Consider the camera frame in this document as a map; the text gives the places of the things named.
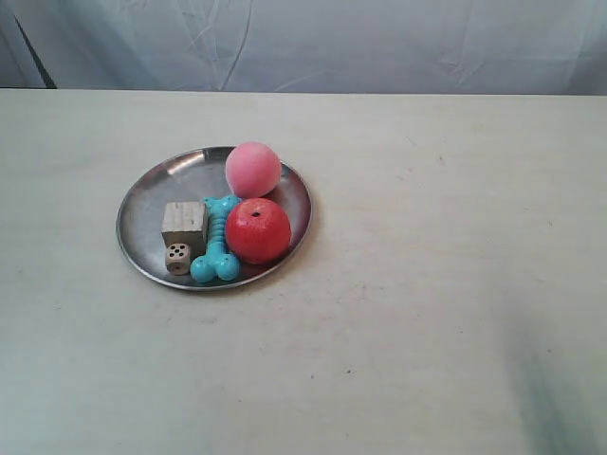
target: round metal tray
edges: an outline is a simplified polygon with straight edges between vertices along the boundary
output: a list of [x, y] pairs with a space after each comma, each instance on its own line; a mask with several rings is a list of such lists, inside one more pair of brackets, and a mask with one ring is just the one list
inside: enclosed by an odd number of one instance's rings
[[126, 193], [116, 220], [122, 252], [143, 275], [166, 286], [188, 291], [210, 291], [241, 286], [276, 270], [302, 244], [312, 221], [312, 198], [302, 178], [287, 164], [278, 186], [266, 197], [280, 204], [291, 223], [291, 243], [284, 257], [272, 264], [241, 264], [233, 282], [218, 279], [195, 282], [190, 275], [170, 274], [164, 264], [165, 245], [160, 233], [169, 202], [201, 201], [230, 194], [226, 158], [233, 147], [209, 147], [187, 152], [158, 164]]

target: white table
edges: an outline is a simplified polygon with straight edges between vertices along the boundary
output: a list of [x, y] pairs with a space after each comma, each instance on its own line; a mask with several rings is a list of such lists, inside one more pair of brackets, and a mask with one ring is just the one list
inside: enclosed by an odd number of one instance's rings
[[[157, 285], [120, 201], [267, 142], [313, 189], [241, 291]], [[0, 91], [0, 453], [607, 450], [607, 99]]]

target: wooden block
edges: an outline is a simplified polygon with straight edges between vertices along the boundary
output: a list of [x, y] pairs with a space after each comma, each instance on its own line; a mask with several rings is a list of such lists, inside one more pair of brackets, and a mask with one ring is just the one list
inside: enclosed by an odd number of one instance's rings
[[162, 220], [164, 245], [186, 244], [190, 246], [192, 258], [205, 254], [207, 219], [204, 202], [170, 202]]
[[192, 263], [190, 247], [186, 244], [172, 244], [166, 249], [164, 263], [173, 275], [190, 273]]

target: blue dog bone toy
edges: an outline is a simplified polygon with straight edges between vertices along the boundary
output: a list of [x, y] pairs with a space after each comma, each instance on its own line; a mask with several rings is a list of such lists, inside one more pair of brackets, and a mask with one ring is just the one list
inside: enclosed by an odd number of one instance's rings
[[226, 249], [226, 218], [240, 203], [240, 198], [233, 195], [221, 199], [205, 197], [204, 201], [209, 209], [207, 253], [193, 260], [190, 274], [197, 282], [209, 282], [215, 277], [229, 282], [238, 276], [240, 263]]

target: plate rim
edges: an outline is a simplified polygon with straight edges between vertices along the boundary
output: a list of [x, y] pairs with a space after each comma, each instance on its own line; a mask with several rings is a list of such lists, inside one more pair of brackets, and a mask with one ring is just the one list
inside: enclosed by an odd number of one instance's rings
[[260, 273], [259, 275], [255, 275], [253, 277], [247, 278], [240, 282], [227, 282], [226, 284], [220, 284], [217, 286], [190, 286], [187, 284], [178, 284], [175, 282], [167, 282], [165, 280], [162, 280], [161, 278], [153, 275], [152, 273], [148, 272], [145, 268], [143, 268], [139, 264], [137, 264], [135, 262], [135, 260], [131, 257], [131, 255], [128, 253], [128, 251], [126, 250], [126, 247], [124, 246], [124, 242], [122, 241], [122, 235], [120, 233], [120, 221], [122, 220], [122, 214], [124, 211], [124, 207], [126, 206], [127, 200], [129, 199], [129, 197], [131, 196], [131, 194], [133, 193], [133, 191], [135, 190], [135, 188], [137, 187], [137, 185], [139, 184], [139, 182], [143, 179], [143, 177], [145, 175], [147, 175], [150, 171], [168, 163], [169, 161], [179, 158], [181, 156], [190, 155], [190, 154], [193, 154], [196, 152], [204, 153], [204, 152], [207, 152], [207, 151], [210, 151], [213, 149], [231, 149], [230, 151], [232, 151], [235, 147], [236, 147], [235, 145], [215, 145], [215, 146], [208, 146], [208, 147], [192, 149], [192, 150], [189, 150], [188, 152], [183, 152], [181, 154], [171, 156], [170, 158], [167, 158], [164, 161], [159, 162], [158, 164], [156, 164], [155, 166], [150, 168], [148, 171], [143, 173], [143, 175], [140, 178], [138, 178], [133, 185], [131, 185], [131, 188], [129, 188], [129, 190], [126, 192], [126, 194], [124, 194], [124, 197], [122, 198], [122, 202], [120, 203], [120, 207], [118, 209], [118, 213], [116, 216], [116, 236], [118, 239], [118, 244], [120, 246], [120, 250], [122, 251], [122, 254], [124, 255], [124, 257], [126, 257], [129, 264], [132, 267], [134, 267], [143, 276], [147, 277], [148, 279], [150, 279], [153, 282], [156, 282], [158, 284], [162, 284], [164, 286], [171, 287], [173, 289], [179, 289], [182, 291], [192, 291], [192, 292], [222, 291], [222, 290], [226, 290], [226, 289], [232, 289], [235, 287], [244, 286], [246, 284], [250, 284], [251, 282], [256, 282], [258, 280], [261, 280], [263, 277], [276, 271], [278, 268], [280, 268], [282, 265], [284, 265], [286, 262], [288, 262], [302, 247], [303, 243], [305, 242], [305, 239], [307, 238], [307, 236], [310, 233], [310, 228], [312, 226], [312, 222], [315, 217], [314, 198], [312, 197], [312, 191], [310, 190], [309, 186], [305, 182], [302, 175], [299, 172], [297, 172], [295, 170], [295, 168], [293, 168], [291, 165], [289, 165], [287, 162], [285, 162], [281, 159], [280, 160], [281, 164], [286, 166], [292, 173], [295, 173], [297, 175], [297, 177], [300, 179], [300, 181], [303, 183], [303, 188], [305, 189], [305, 194], [307, 195], [307, 199], [310, 203], [310, 216], [307, 221], [307, 224], [305, 225], [305, 231], [303, 232], [303, 236], [300, 239], [300, 241], [295, 246], [293, 246], [293, 249], [291, 249], [291, 251], [289, 251], [289, 253], [287, 255], [285, 255], [278, 263], [276, 263], [275, 265], [270, 267], [268, 270], [265, 270], [264, 272]]

